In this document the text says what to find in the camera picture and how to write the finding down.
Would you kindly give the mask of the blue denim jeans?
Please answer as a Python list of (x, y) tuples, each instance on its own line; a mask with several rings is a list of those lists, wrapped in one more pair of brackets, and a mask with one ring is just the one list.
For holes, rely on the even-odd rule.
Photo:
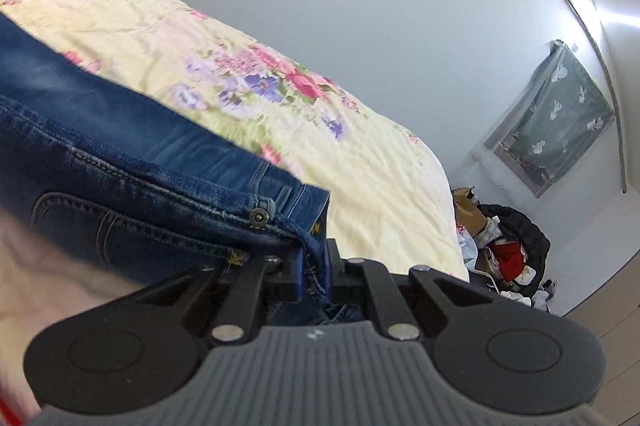
[(145, 285), (295, 258), (276, 325), (356, 322), (331, 294), (330, 195), (1, 22), (1, 204), (70, 256)]

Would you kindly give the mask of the floral yellow bed quilt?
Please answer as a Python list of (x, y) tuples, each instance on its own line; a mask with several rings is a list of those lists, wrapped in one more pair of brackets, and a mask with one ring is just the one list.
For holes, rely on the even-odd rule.
[[(4, 18), (90, 74), (327, 191), (326, 238), (345, 255), (466, 278), (437, 157), (321, 74), (179, 0), (1, 0)], [(141, 285), (70, 256), (1, 205), (2, 402), (34, 417), (29, 342)]]

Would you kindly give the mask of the pile of clothes and bags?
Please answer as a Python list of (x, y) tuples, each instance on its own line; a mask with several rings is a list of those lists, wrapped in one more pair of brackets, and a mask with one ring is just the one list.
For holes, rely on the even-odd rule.
[(465, 267), (487, 287), (530, 308), (550, 311), (555, 282), (546, 279), (551, 242), (523, 212), (483, 204), (470, 187), (451, 192)]

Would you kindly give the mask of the grey patterned window curtain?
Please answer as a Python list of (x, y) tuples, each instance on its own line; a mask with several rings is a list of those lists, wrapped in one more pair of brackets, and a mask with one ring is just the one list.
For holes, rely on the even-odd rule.
[(477, 158), (495, 175), (499, 160), (533, 197), (558, 183), (615, 116), (574, 52), (561, 40), (535, 69), (526, 88), (483, 143)]

